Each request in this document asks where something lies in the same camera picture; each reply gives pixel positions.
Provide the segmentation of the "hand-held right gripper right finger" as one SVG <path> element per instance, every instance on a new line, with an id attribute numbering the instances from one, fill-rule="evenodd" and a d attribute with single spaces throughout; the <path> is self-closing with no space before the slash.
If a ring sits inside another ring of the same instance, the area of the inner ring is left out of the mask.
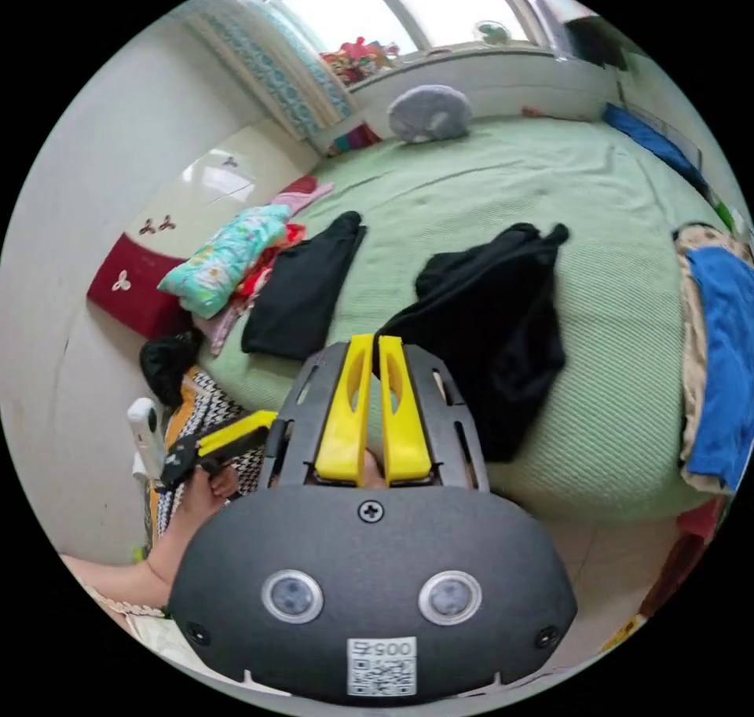
<path id="1" fill-rule="evenodd" d="M 432 463 L 402 341 L 379 338 L 382 447 L 388 485 L 424 481 Z"/>

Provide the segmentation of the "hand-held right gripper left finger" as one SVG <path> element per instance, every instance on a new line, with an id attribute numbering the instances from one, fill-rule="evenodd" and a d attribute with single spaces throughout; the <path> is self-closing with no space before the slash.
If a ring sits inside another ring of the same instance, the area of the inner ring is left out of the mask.
<path id="1" fill-rule="evenodd" d="M 372 335 L 354 335 L 345 351 L 315 461 L 323 481 L 365 484 L 373 344 Z"/>

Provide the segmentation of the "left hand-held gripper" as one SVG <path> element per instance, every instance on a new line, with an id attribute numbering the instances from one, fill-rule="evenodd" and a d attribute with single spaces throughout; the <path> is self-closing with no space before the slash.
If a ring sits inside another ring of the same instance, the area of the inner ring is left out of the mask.
<path id="1" fill-rule="evenodd" d="M 175 492 L 197 468 L 210 477 L 219 474 L 234 457 L 263 444 L 277 418 L 276 412 L 256 411 L 202 437 L 181 437 L 170 447 L 157 479 L 157 492 Z"/>

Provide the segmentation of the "person's left hand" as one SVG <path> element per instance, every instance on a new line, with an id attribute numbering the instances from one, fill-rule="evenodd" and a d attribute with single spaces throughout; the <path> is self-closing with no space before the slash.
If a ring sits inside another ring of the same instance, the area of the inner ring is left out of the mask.
<path id="1" fill-rule="evenodd" d="M 215 475 L 198 466 L 184 485 L 178 508 L 163 537 L 174 543 L 187 543 L 230 501 L 238 488 L 239 479 L 233 466 L 227 466 Z"/>

